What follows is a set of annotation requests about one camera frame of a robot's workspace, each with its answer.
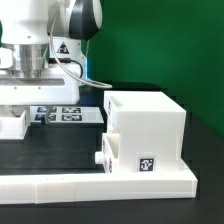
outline white box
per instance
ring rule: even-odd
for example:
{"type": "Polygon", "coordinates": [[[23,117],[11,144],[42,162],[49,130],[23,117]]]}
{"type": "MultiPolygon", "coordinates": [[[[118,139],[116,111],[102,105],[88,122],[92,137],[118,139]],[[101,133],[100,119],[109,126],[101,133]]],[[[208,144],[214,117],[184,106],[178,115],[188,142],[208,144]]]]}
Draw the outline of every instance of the white box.
{"type": "Polygon", "coordinates": [[[142,162],[153,163],[150,171],[179,170],[183,108],[162,92],[130,91],[105,91],[104,108],[108,128],[103,145],[109,154],[117,151],[114,171],[147,171],[141,170],[142,162]],[[110,144],[115,138],[118,142],[110,144]]]}

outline white platform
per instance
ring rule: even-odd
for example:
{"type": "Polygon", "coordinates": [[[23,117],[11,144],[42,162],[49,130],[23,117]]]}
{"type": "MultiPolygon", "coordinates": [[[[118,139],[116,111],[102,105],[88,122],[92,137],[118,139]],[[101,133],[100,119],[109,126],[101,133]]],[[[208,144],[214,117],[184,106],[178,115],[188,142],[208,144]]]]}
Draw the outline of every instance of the white platform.
{"type": "Polygon", "coordinates": [[[0,177],[0,204],[195,197],[197,179],[178,172],[0,177]]]}

